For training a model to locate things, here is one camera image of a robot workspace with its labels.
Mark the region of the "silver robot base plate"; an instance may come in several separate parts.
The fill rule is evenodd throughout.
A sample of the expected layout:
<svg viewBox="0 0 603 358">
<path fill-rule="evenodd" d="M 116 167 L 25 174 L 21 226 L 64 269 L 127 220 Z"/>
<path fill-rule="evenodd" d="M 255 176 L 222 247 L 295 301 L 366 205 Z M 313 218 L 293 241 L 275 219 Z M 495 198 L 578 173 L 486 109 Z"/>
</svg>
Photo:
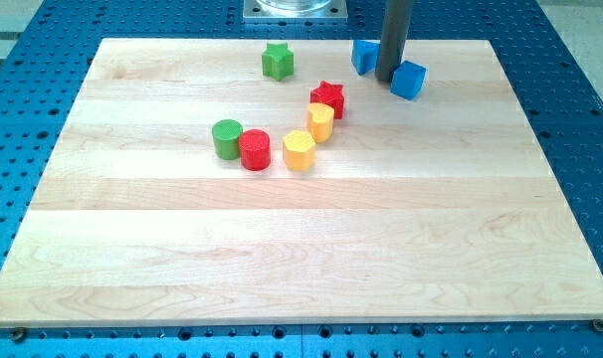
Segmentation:
<svg viewBox="0 0 603 358">
<path fill-rule="evenodd" d="M 243 19 L 253 22 L 345 20 L 346 0 L 244 0 Z"/>
</svg>

